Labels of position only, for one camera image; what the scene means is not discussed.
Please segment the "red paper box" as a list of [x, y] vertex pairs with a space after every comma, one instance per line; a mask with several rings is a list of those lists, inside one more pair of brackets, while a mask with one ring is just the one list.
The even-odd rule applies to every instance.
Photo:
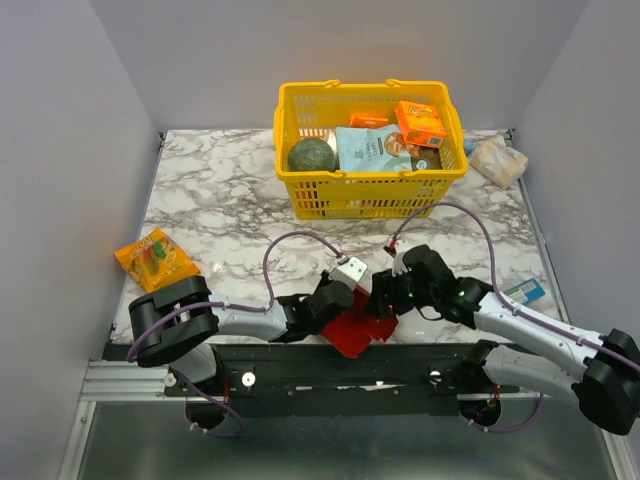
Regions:
[[380, 320], [368, 315], [365, 312], [368, 300], [369, 293], [358, 286], [352, 309], [327, 324], [321, 332], [321, 336], [346, 358], [357, 358], [371, 343], [386, 342], [398, 325], [395, 316]]

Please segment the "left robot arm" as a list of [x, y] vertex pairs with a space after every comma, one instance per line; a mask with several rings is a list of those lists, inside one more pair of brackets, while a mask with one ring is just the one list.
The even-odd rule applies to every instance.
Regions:
[[324, 272], [311, 294], [280, 296], [272, 306], [242, 305], [191, 276], [129, 305], [134, 343], [127, 361], [141, 368], [169, 365], [201, 395], [214, 393], [222, 372], [202, 344], [214, 335], [291, 343], [318, 335], [354, 303], [356, 282]]

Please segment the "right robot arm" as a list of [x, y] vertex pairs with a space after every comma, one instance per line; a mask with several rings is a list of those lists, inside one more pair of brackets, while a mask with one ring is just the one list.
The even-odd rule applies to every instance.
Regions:
[[469, 390], [521, 387], [576, 405], [596, 426], [630, 433], [639, 417], [639, 347], [627, 333], [568, 325], [509, 299], [494, 286], [457, 277], [426, 245], [386, 252], [392, 266], [373, 275], [368, 314], [383, 318], [434, 309], [439, 319], [516, 344], [482, 341], [460, 367]]

